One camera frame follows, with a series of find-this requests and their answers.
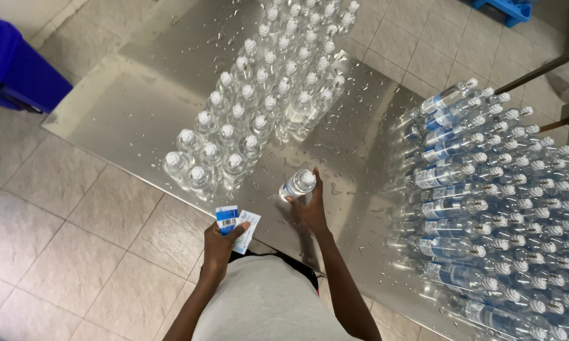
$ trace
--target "hand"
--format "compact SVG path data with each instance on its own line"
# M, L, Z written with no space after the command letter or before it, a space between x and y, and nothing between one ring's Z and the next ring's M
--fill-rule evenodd
M323 183L320 179L318 167L314 167L314 175L316 175L316 186L311 191L311 200L304 205L294 197L286 197L287 201L293 206L293 212L303 221L303 223L318 236L329 231L326 225L326 217L324 215L323 203Z
M200 278L216 280L216 284L226 276L228 261L232 253L232 246L239 236L250 227L248 221L236 226L227 236L219 233L217 221L204 231L204 265Z

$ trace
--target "stainless steel table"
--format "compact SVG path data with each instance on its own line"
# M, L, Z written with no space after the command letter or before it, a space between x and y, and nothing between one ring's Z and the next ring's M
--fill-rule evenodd
M386 190L400 175L400 141L390 130L421 98L343 51L332 67L347 79L343 96L304 141L272 139L240 190L220 189L213 201L200 201L163 172L162 158L176 150L178 132L193 126L218 73L256 32L260 13L253 1L163 0L44 127L206 213L238 205L262 215L256 239L323 271L314 239L292 223L288 203L276 197L298 167L318 166L329 227L360 291L445 337L467 340L476 329L447 308L439 287L383 245L392 230L387 211L398 204Z

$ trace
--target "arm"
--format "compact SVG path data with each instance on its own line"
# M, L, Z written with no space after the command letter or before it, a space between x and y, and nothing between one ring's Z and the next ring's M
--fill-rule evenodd
M322 252L324 267L329 277L330 296L333 301L335 317L347 333L365 341L381 340L379 329L360 291L356 287L343 257L337 249L333 234L326 225L323 203L323 183L320 180L318 168L314 168L316 187L311 191L310 203L302 205L296 198L287 197L293 210L303 223L314 233L320 252Z
M227 236L219 233L217 222L215 221L204 232L204 265L200 271L198 284L185 304L169 331L164 336L163 341L184 341L191 340L196 329L196 323L200 314L213 298L219 283L226 276L228 260L232 253L232 246L239 236L242 236L250 226L250 223L242 223Z

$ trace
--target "blue plastic bin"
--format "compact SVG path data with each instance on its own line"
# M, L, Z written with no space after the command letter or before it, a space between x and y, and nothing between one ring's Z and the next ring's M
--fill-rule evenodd
M0 20L0 105L14 110L52 112L72 85Z
M530 20L533 12L532 0L474 0L472 7L479 9L484 4L491 4L500 11L507 14L506 26L513 27L520 22Z

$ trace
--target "right hand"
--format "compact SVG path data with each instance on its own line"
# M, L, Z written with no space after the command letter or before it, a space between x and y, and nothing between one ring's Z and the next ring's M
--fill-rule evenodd
M293 206L293 212L302 220L314 235L320 235L329 231L326 225L326 216L324 215L323 202L323 182L320 179L318 167L314 167L313 171L316 176L316 186L311 191L311 200L304 205L297 198L286 197L286 200Z

